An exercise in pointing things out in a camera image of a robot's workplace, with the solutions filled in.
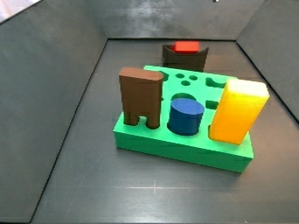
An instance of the gray wall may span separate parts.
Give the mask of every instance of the gray wall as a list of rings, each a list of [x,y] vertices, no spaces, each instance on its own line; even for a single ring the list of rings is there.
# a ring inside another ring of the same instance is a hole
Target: gray wall
[[[238,43],[299,119],[299,1],[266,0]]]
[[[235,40],[264,0],[88,0],[110,38]]]
[[[80,0],[0,26],[0,221],[32,218],[106,42]]]

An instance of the brown block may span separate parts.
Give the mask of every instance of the brown block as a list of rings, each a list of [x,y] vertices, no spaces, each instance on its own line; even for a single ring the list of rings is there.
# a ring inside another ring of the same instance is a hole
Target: brown block
[[[146,126],[160,126],[164,75],[140,68],[124,67],[119,72],[124,110],[124,124],[138,125],[139,116],[147,117]]]
[[[163,46],[163,66],[203,72],[210,48],[195,53],[175,52],[171,45]]]

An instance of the green foam block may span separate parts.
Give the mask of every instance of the green foam block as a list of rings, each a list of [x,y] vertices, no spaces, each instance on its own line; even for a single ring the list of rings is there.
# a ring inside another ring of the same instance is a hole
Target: green foam block
[[[247,133],[240,145],[212,141],[208,138],[224,84],[227,79],[236,79],[236,77],[159,66],[146,66],[144,69],[160,71],[164,75],[160,127],[148,129],[144,117],[140,117],[136,126],[124,125],[122,113],[114,129],[116,147],[198,165],[243,172],[254,158],[250,134]],[[194,136],[179,136],[167,128],[171,102],[180,97],[195,99],[206,107],[200,130]]]

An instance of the toy block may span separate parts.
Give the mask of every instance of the toy block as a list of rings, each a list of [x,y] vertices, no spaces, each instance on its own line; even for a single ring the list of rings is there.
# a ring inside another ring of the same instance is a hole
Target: toy block
[[[171,45],[163,45],[163,66],[203,72],[210,48],[196,52],[175,52]]]
[[[120,70],[124,124],[138,125],[139,116],[146,116],[147,128],[160,126],[163,79],[163,74],[155,71],[132,67]]]
[[[182,136],[192,136],[199,132],[204,107],[199,102],[188,98],[172,100],[170,131]]]
[[[254,158],[250,134],[247,133],[240,145],[210,139],[211,121],[223,93],[220,85],[214,87],[214,84],[223,84],[228,79],[236,78],[159,66],[146,66],[144,69],[163,73],[164,77],[160,127],[148,129],[144,117],[140,117],[136,126],[124,125],[124,113],[122,113],[114,129],[116,147],[198,165],[243,172]],[[214,80],[210,86],[207,86],[207,79]],[[192,99],[204,105],[199,132],[192,136],[178,135],[167,128],[171,104],[179,98]]]
[[[199,41],[176,41],[172,50],[176,53],[196,53],[200,50]]]
[[[240,144],[270,95],[258,81],[228,80],[210,126],[210,138]]]

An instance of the gray floor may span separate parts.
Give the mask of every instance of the gray floor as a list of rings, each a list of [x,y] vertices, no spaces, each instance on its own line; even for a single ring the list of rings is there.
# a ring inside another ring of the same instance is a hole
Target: gray floor
[[[170,43],[108,41],[33,223],[299,221],[299,127],[272,92],[242,174],[116,149],[118,72],[159,66]],[[204,46],[208,72],[263,80],[234,42]]]

